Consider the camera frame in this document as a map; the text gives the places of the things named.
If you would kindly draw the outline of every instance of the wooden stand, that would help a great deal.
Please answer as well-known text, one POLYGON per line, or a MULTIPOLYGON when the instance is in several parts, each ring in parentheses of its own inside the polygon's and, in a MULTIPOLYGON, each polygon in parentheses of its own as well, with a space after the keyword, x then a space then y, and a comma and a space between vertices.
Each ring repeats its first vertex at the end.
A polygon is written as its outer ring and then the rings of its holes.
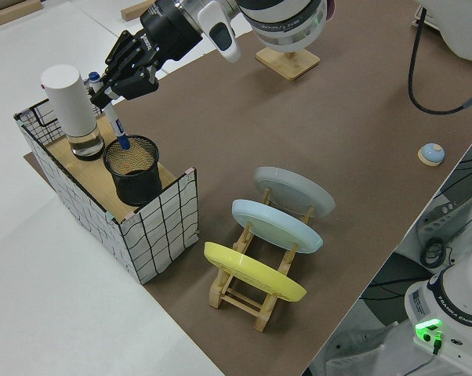
POLYGON ((154 1, 155 0, 148 0, 146 2, 141 2, 140 4, 121 9, 121 18, 125 21, 131 21, 139 18, 142 13, 147 10, 147 8, 154 4, 154 1))
POLYGON ((320 62, 319 57, 306 49, 283 53, 269 47, 260 50, 256 54, 256 59, 289 81, 297 79, 320 62))
MULTIPOLYGON (((269 205, 269 193, 270 189, 266 188, 264 191, 264 197, 262 203, 269 205)), ((312 216, 314 208, 310 208, 309 212, 302 217, 302 222, 308 224, 310 217, 312 216)), ((250 242, 253 239, 253 234, 250 232, 250 226, 247 225, 241 233, 238 241, 233 244, 233 249, 243 255, 249 248, 250 242)), ((294 245, 290 251, 286 251, 281 264, 278 268, 278 272, 287 275, 290 266, 292 265, 293 258, 296 255, 297 245, 294 245)), ((253 315, 256 320, 253 324, 253 328, 257 331, 262 332, 266 327, 267 321, 270 319, 270 315, 273 312, 274 306, 278 297, 276 295, 267 294, 262 304, 250 299, 249 297, 237 292, 231 288, 231 283, 234 276, 228 272, 219 269, 216 279, 213 281, 209 293, 209 304, 214 308, 219 308, 222 301, 229 302, 233 306, 243 309, 247 313, 253 315)))
POLYGON ((27 0, 0 10, 0 25, 42 9, 41 0, 27 0))

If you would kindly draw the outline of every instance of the pen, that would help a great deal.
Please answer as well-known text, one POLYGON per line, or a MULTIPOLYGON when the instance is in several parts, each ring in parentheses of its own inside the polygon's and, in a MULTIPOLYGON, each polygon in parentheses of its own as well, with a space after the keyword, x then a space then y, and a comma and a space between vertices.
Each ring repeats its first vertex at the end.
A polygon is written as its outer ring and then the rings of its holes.
MULTIPOLYGON (((88 79, 89 84, 92 86, 95 92, 98 92, 103 86, 98 72, 91 72, 88 76, 88 79)), ((113 104, 109 103, 108 105, 106 105, 103 108, 103 113, 107 117, 108 121, 111 123, 112 130, 114 131, 114 134, 116 135, 116 138, 118 139, 121 148, 124 150, 129 149, 128 137, 125 134, 125 130, 123 128, 121 120, 119 120, 118 114, 116 113, 113 104)))

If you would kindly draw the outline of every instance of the plate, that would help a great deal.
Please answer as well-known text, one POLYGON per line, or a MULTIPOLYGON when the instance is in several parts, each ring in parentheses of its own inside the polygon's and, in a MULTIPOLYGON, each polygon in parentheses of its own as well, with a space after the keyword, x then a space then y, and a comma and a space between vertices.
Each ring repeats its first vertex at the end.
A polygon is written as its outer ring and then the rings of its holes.
POLYGON ((298 253, 314 253, 322 245, 322 238, 297 218, 271 206, 249 200, 233 201, 233 217, 250 232, 280 248, 291 250, 297 244, 298 253))
POLYGON ((306 294, 304 287, 277 270, 222 245, 206 242, 205 257, 239 280, 288 302, 298 302, 306 294))
POLYGON ((314 207, 311 217, 324 217, 336 206, 330 193, 308 178, 277 167, 259 167, 253 179, 263 192, 270 188, 273 204, 297 215, 305 215, 314 207))

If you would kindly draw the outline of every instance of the green indicator light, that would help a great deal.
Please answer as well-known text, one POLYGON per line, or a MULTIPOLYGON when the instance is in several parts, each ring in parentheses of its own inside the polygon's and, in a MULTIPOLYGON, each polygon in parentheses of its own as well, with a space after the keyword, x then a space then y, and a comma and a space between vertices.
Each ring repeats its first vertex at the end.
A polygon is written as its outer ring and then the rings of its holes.
POLYGON ((427 327, 440 327, 441 320, 439 319, 431 319, 428 321, 424 321, 423 323, 416 324, 416 330, 426 329, 427 327))
POLYGON ((416 334, 419 338, 424 340, 424 335, 428 330, 431 328, 436 329, 437 327, 440 327, 442 325, 441 320, 439 319, 431 319, 428 321, 424 321, 423 323, 416 324, 416 334))

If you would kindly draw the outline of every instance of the black mesh pen holder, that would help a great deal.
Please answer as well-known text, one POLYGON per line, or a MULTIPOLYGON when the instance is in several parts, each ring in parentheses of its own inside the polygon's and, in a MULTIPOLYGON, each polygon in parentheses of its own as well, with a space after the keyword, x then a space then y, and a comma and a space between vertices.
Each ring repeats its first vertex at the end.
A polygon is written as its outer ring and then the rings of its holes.
POLYGON ((159 150, 146 137, 128 136, 130 148, 112 141, 103 154, 105 168, 112 175, 116 194, 125 204, 142 206, 162 191, 159 178, 159 150))

